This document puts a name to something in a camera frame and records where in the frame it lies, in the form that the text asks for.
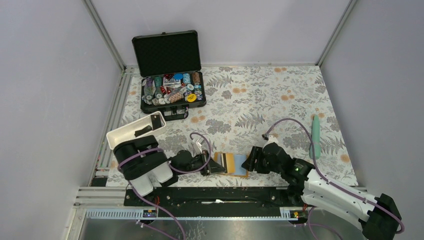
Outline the light blue card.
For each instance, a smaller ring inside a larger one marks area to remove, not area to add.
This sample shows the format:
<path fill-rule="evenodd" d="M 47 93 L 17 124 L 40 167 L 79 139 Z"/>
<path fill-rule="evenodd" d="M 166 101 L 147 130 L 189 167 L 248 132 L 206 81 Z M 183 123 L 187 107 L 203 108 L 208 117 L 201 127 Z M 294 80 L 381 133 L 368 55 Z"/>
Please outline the light blue card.
<path fill-rule="evenodd" d="M 248 171 L 242 167 L 242 164 L 246 161 L 247 156 L 242 154 L 236 154 L 234 156 L 234 163 L 235 163 L 235 176 L 247 176 Z"/>

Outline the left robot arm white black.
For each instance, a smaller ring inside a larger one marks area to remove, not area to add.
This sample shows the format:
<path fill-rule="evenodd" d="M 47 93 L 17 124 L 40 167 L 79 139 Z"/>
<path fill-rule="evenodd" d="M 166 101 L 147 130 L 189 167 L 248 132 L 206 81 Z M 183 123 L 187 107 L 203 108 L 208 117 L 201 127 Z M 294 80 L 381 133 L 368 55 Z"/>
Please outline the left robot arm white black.
<path fill-rule="evenodd" d="M 142 205 L 148 206 L 155 200 L 154 187 L 148 174 L 153 174 L 162 187 L 168 187 L 179 180 L 179 175 L 199 172 L 208 176 L 226 172 L 224 166 L 213 161 L 212 146 L 203 135 L 192 132 L 189 136 L 196 150 L 195 156 L 181 150 L 168 158 L 153 135 L 128 140 L 114 148 L 117 169 Z"/>

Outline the white rectangular plastic tray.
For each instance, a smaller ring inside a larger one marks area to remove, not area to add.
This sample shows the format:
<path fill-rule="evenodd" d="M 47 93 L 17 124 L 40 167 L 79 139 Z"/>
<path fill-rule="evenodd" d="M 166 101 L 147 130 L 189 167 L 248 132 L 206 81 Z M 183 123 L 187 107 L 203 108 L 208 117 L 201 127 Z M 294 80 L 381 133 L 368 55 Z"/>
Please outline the white rectangular plastic tray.
<path fill-rule="evenodd" d="M 135 137 L 134 134 L 136 130 L 140 130 L 146 127 L 147 125 L 152 126 L 152 123 L 151 123 L 152 114 L 161 114 L 162 127 L 157 130 L 152 130 L 141 136 Z M 114 130 L 107 132 L 106 139 L 108 142 L 109 149 L 114 150 L 119 144 L 130 141 L 130 140 L 142 138 L 149 135 L 158 136 L 164 133 L 165 130 L 167 129 L 167 122 L 165 121 L 163 114 L 160 111 L 156 111 L 152 114 L 148 114 L 138 120 L 135 120 L 131 123 L 128 123 L 126 125 L 123 125 L 121 127 L 118 127 Z"/>

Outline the gold card black stripe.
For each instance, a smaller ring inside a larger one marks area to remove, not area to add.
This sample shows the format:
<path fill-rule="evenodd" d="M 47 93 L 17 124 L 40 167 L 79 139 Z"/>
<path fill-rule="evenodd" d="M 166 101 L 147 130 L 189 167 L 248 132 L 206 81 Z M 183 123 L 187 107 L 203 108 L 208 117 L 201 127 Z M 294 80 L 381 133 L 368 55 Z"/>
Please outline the gold card black stripe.
<path fill-rule="evenodd" d="M 235 156 L 233 153 L 222 153 L 221 163 L 227 174 L 234 174 L 236 171 Z"/>

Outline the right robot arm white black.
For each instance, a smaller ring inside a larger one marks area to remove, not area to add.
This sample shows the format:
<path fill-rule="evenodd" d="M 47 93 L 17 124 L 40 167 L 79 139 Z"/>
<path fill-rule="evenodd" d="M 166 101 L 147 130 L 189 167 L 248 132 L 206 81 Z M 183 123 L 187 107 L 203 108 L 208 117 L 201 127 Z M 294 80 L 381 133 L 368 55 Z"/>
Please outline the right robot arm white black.
<path fill-rule="evenodd" d="M 368 240 L 392 240 L 402 230 L 393 198 L 384 193 L 374 196 L 321 176 L 313 164 L 290 157 L 275 142 L 254 146 L 241 166 L 258 174 L 279 174 L 289 184 L 286 198 L 291 205 L 324 209 L 351 223 Z"/>

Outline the orange leather card holder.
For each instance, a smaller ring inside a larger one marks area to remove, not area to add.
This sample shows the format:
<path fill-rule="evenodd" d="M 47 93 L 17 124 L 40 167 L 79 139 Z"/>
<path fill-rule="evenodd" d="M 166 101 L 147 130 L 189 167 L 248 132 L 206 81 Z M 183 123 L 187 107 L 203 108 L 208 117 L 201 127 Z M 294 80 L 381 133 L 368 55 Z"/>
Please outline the orange leather card holder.
<path fill-rule="evenodd" d="M 242 167 L 247 157 L 247 155 L 243 154 L 215 152 L 213 160 L 223 167 L 223 171 L 218 172 L 219 175 L 247 178 L 249 171 Z"/>

